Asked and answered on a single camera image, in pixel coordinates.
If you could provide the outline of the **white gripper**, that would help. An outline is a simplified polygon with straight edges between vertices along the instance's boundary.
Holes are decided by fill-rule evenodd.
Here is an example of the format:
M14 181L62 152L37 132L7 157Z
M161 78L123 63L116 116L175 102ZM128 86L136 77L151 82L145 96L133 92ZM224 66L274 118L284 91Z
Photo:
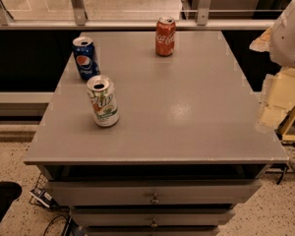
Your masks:
M255 128L268 133L276 129L295 106L295 0L289 3L272 28L253 40L249 48L269 52L272 62L285 66L275 76L266 75L263 82Z

